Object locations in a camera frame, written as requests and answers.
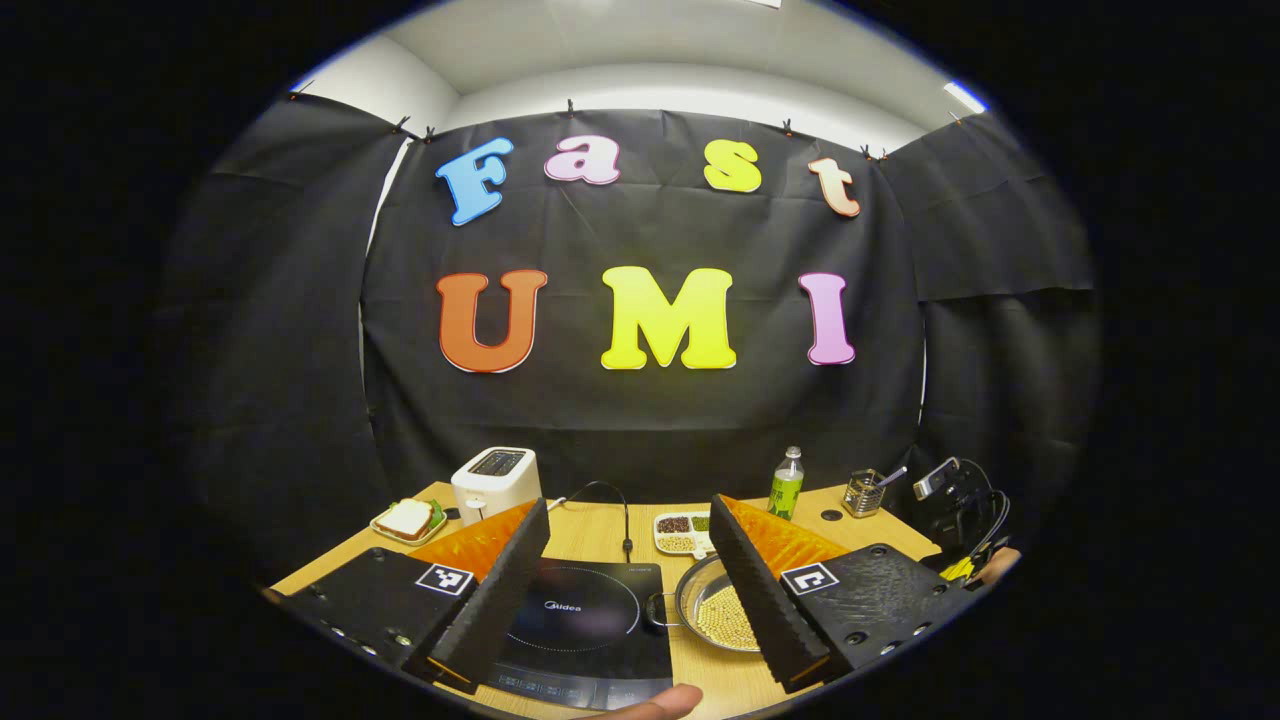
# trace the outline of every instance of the metal cup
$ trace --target metal cup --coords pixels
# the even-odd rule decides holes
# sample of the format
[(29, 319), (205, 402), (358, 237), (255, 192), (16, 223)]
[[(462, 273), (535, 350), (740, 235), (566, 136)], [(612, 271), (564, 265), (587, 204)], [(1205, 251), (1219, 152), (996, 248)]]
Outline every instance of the metal cup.
[(849, 478), (845, 487), (845, 507), (854, 518), (869, 518), (879, 511), (881, 500), (884, 498), (884, 488), (876, 487), (876, 483), (884, 477), (876, 470), (859, 470)]

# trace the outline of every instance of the light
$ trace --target light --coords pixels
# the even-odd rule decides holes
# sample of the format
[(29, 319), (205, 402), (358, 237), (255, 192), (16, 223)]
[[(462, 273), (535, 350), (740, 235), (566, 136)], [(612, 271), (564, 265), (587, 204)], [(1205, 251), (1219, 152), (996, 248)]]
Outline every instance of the light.
[(956, 85), (954, 82), (948, 82), (948, 83), (943, 85), (942, 90), (946, 90), (947, 92), (950, 92), (956, 100), (964, 102), (965, 108), (969, 108), (974, 113), (982, 113), (983, 110), (987, 109), (987, 108), (983, 106), (982, 102), (978, 102), (977, 97), (974, 97), (973, 95), (969, 95), (969, 92), (965, 88), (960, 87), (959, 85)]

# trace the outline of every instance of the toaster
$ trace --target toaster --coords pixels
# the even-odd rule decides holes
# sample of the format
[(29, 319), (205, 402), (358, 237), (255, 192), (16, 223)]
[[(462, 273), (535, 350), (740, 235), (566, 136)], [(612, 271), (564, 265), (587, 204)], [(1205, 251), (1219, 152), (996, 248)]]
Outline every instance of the toaster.
[(543, 496), (538, 457), (524, 447), (490, 447), (453, 473), (449, 482), (463, 525)]

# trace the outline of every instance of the green bottle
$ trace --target green bottle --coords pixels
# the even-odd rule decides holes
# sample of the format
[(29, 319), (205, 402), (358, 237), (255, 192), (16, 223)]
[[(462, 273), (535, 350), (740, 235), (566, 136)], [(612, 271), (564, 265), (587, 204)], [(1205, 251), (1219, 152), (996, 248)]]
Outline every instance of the green bottle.
[(783, 520), (790, 520), (800, 497), (800, 483), (804, 482), (804, 468), (800, 466), (800, 448), (791, 446), (787, 456), (773, 471), (773, 489), (769, 491), (769, 512)]

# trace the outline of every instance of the induction cooktop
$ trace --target induction cooktop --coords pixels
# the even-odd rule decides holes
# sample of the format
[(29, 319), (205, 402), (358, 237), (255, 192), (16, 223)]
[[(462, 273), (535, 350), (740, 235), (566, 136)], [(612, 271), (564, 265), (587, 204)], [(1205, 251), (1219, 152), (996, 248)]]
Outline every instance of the induction cooktop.
[(544, 557), (488, 684), (590, 710), (649, 700), (672, 685), (667, 629), (645, 614), (660, 592), (655, 564)]

